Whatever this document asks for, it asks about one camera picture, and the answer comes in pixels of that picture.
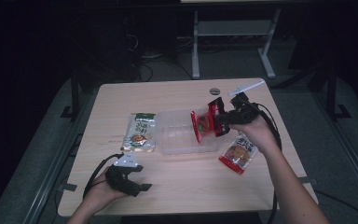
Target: clear plastic container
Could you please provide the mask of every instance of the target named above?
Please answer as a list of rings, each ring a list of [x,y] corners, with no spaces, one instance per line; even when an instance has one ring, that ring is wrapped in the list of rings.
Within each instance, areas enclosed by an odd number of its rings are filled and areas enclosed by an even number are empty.
[[[192,110],[163,111],[156,115],[156,148],[166,155],[215,152],[222,143],[222,137],[213,134],[197,141],[191,120]]]

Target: metal stand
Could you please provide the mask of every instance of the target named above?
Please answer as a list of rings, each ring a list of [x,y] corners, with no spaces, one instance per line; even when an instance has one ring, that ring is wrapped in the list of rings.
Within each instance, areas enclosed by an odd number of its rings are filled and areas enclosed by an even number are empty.
[[[281,9],[278,8],[275,10],[274,17],[269,25],[268,33],[267,33],[267,41],[262,49],[258,49],[258,54],[260,55],[261,62],[264,65],[264,69],[266,70],[267,76],[269,78],[275,78],[274,70],[272,69],[271,64],[269,63],[269,57],[267,57],[267,53],[269,52],[269,45],[271,44],[272,37],[274,36],[275,28],[277,27],[278,18],[281,14]]]
[[[61,118],[71,118],[71,122],[73,122],[77,114],[79,112],[79,88],[78,88],[78,80],[76,70],[72,73],[71,76],[71,90],[72,90],[72,113],[69,112],[71,106],[66,106],[62,113]]]
[[[267,41],[262,49],[259,49],[259,55],[266,69],[269,78],[275,78],[275,73],[269,63],[267,53],[269,45],[278,22],[281,9],[275,10],[272,20],[259,21],[199,21],[199,13],[194,13],[194,36],[192,51],[192,69],[193,78],[200,78],[200,65],[198,55],[199,36],[217,36],[217,35],[266,35]]]
[[[341,112],[336,113],[336,88],[337,72],[334,65],[332,65],[329,77],[327,79],[327,114],[333,121],[337,121],[337,119],[349,119],[351,118],[351,114],[348,112],[347,108],[345,108],[345,105],[338,105],[338,108],[341,110]]]

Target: wooden table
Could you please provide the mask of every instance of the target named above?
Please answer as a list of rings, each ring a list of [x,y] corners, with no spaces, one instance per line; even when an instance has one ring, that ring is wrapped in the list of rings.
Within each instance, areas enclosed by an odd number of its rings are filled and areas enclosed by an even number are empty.
[[[106,84],[101,86],[89,117],[68,184],[75,191],[66,190],[59,206],[59,214],[71,216],[82,201],[83,190],[95,168],[108,156],[120,153],[127,131],[130,113],[159,113],[167,110],[197,109],[216,96],[210,88],[218,88],[225,109],[233,106],[227,93],[238,85],[258,82],[259,78],[192,80],[154,83]],[[307,176],[295,147],[282,122],[269,88],[262,84],[246,92],[251,102],[265,105],[278,125],[286,159],[298,177]],[[229,170],[218,157],[226,152],[237,132],[225,135],[216,152],[164,155],[154,152],[135,152],[141,173],[132,173],[130,180],[153,184],[137,197],[127,197],[108,205],[99,215],[156,215],[192,214],[270,210],[273,187],[263,154],[258,153],[243,175]],[[309,183],[305,187],[317,201]]]

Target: snack package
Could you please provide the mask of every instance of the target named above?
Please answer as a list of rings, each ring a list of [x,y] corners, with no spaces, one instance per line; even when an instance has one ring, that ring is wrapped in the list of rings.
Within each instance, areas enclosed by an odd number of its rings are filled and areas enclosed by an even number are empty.
[[[131,114],[121,150],[152,152],[156,147],[156,114]]]
[[[222,136],[229,132],[228,125],[215,118],[216,115],[225,113],[225,105],[222,97],[216,98],[208,105],[191,112],[194,133],[197,141],[201,143],[202,137],[214,133],[214,136]]]
[[[244,133],[241,133],[226,153],[219,157],[219,160],[231,170],[242,174],[255,157],[257,151],[258,148],[249,141]]]

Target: dark background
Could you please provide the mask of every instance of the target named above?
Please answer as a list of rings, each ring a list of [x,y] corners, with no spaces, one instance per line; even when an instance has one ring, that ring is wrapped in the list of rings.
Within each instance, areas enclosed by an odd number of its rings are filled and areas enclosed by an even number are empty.
[[[131,64],[142,52],[127,50],[126,34],[137,34],[144,47],[173,58],[176,37],[192,34],[191,10],[120,14],[71,9],[83,4],[0,0],[0,196],[52,99],[74,72],[83,91],[104,82],[131,82],[137,76]],[[244,13],[206,15],[213,19]],[[358,96],[358,1],[284,7],[275,36],[291,35],[298,39],[293,68],[327,59]]]

